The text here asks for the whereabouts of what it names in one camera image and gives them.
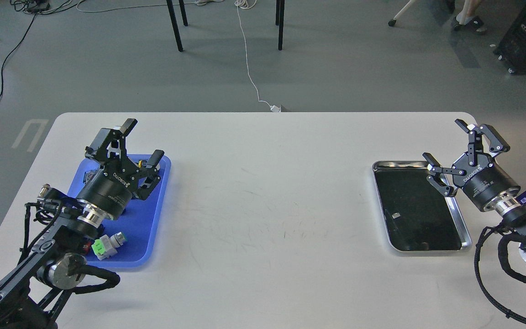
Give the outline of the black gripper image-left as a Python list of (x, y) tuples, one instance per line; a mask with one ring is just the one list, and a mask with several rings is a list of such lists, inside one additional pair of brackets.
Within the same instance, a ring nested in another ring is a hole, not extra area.
[(85, 157), (99, 163), (100, 168), (77, 199), (104, 211), (110, 220), (118, 219), (131, 200), (146, 200), (161, 180), (158, 163), (163, 150), (156, 149), (142, 167), (127, 158), (126, 137), (136, 125), (137, 119), (129, 118), (116, 128), (102, 128), (85, 147)]

